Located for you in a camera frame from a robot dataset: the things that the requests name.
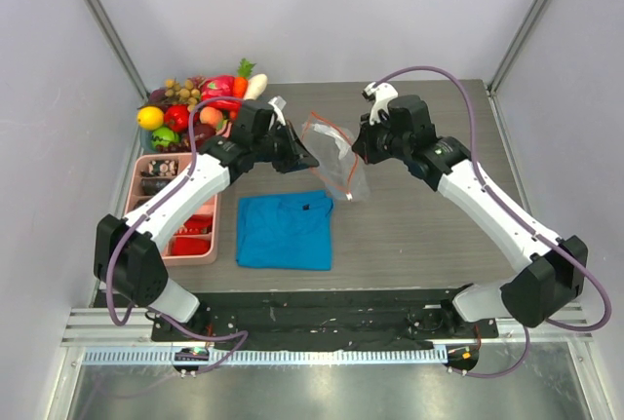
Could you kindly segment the clear zip top bag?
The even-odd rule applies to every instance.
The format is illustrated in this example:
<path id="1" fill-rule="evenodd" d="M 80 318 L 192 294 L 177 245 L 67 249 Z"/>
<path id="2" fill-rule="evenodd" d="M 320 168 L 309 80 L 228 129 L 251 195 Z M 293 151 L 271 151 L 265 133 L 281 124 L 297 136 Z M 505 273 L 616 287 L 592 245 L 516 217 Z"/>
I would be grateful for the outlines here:
<path id="1" fill-rule="evenodd" d="M 352 151 L 354 137 L 349 130 L 311 112 L 301 140 L 319 163 L 312 172 L 336 200 L 354 203 L 370 198 L 364 162 Z"/>

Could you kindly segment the red chili pepper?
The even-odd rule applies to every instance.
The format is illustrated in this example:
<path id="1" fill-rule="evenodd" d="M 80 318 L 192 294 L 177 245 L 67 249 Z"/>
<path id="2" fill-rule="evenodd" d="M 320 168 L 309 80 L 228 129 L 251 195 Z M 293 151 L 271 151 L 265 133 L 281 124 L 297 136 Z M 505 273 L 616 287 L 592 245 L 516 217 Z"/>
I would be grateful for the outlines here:
<path id="1" fill-rule="evenodd" d="M 208 102 L 207 105 L 209 107 L 219 109 L 222 111 L 238 111 L 243 101 L 239 97 L 226 96 L 226 95 L 220 95 L 220 96 L 202 95 L 201 100 L 207 101 Z"/>

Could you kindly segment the pink peach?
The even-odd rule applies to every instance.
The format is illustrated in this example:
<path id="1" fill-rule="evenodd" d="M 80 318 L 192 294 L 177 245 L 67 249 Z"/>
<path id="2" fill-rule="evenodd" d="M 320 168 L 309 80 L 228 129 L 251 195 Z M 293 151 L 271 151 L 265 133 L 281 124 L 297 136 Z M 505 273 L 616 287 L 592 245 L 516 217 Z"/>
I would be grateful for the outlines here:
<path id="1" fill-rule="evenodd" d="M 200 122 L 216 131 L 222 128 L 224 121 L 223 113 L 214 107 L 206 106 L 200 112 Z"/>

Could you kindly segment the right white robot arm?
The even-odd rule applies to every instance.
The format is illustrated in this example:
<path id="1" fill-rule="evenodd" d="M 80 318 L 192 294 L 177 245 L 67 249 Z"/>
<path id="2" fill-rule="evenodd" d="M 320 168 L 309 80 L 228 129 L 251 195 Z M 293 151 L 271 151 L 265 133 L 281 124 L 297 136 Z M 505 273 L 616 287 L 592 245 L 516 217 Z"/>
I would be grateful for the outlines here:
<path id="1" fill-rule="evenodd" d="M 445 333 L 460 337 L 476 321 L 501 317 L 537 327 L 580 294 L 583 276 L 561 255 L 566 251 L 586 261 L 580 239 L 562 239 L 487 177 L 478 177 L 469 150 L 454 137 L 437 135 L 419 96 L 399 95 L 382 84 L 365 90 L 364 97 L 371 111 L 360 120 L 353 152 L 368 165 L 401 161 L 412 176 L 465 212 L 515 272 L 508 281 L 462 288 L 440 314 Z"/>

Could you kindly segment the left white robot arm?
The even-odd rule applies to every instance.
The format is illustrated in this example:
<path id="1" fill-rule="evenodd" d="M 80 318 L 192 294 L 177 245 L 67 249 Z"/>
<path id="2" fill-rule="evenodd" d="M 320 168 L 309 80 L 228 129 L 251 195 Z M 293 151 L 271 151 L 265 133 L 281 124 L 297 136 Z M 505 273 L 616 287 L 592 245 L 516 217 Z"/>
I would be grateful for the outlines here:
<path id="1" fill-rule="evenodd" d="M 255 164 L 269 163 L 280 173 L 317 166 L 285 118 L 285 105 L 279 96 L 243 101 L 238 118 L 192 153 L 190 164 L 162 191 L 124 217 L 109 214 L 98 223 L 94 274 L 109 294 L 174 319 L 185 340 L 206 333 L 208 318 L 198 311 L 198 297 L 169 277 L 161 252 L 199 207 Z"/>

